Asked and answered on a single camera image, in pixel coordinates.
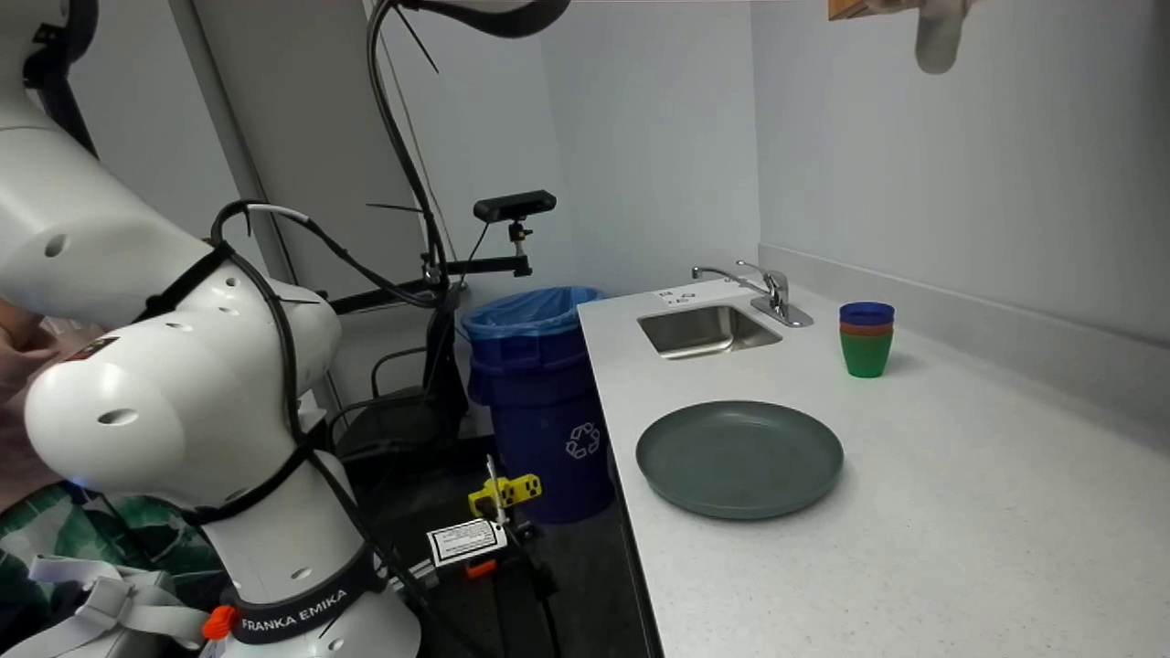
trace trash bin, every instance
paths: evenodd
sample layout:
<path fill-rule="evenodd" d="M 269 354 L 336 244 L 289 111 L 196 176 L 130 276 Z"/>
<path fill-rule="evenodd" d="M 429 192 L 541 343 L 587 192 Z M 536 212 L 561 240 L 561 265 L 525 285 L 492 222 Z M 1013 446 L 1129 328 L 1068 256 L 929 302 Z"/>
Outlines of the trash bin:
<path fill-rule="evenodd" d="M 470 400 L 490 407 L 501 473 L 541 474 L 531 519 L 556 525 L 615 500 L 579 307 L 592 290 L 536 290 L 464 319 Z"/>

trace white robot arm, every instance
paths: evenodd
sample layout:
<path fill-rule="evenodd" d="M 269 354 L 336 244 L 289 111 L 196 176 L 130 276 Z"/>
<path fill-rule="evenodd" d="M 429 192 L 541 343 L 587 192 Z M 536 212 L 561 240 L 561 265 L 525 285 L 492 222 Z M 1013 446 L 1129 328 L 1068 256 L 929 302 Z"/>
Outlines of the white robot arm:
<path fill-rule="evenodd" d="M 250 500 L 205 524 L 238 601 L 238 627 L 217 655 L 412 658 L 422 627 L 407 602 L 353 586 L 377 561 L 336 495 L 340 463 L 328 452 L 292 460 L 303 430 L 286 407 L 331 360 L 340 323 L 328 302 L 260 283 L 250 265 L 177 229 L 29 104 L 29 54 L 79 6 L 91 0 L 0 6 L 0 295 L 115 328 L 91 360 L 34 384 L 24 424 L 37 452 L 105 495 L 154 495 L 180 508 Z M 568 0 L 407 6 L 523 38 Z"/>

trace cup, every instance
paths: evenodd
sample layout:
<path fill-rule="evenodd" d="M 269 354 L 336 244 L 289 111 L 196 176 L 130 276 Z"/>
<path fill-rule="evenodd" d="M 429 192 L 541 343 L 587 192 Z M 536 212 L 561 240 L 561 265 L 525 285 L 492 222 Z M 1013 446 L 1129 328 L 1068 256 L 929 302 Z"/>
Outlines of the cup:
<path fill-rule="evenodd" d="M 895 312 L 873 300 L 842 307 L 842 352 L 843 369 L 853 376 L 876 379 L 885 374 L 892 349 L 892 319 Z"/>

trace white countertop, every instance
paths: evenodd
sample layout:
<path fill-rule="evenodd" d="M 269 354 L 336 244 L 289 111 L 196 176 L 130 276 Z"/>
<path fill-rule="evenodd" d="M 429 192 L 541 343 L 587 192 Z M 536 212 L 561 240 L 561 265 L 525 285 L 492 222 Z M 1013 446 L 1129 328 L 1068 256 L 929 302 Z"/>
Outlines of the white countertop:
<path fill-rule="evenodd" d="M 885 379 L 853 379 L 838 302 L 817 328 L 663 361 L 635 319 L 751 293 L 706 283 L 580 307 L 617 480 L 670 658 L 1165 658 L 1170 452 L 914 333 Z M 829 500 L 775 524 L 709 524 L 648 491 L 640 435 L 667 413 L 759 400 L 843 446 Z"/>

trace gray plate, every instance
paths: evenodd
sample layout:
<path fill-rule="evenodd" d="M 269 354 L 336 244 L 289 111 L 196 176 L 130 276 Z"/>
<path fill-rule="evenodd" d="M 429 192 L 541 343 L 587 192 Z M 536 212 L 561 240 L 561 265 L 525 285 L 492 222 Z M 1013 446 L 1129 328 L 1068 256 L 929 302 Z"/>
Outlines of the gray plate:
<path fill-rule="evenodd" d="M 825 424 L 764 404 L 678 410 L 635 444 L 635 463 L 663 500 L 730 524 L 819 506 L 842 460 L 842 444 Z"/>

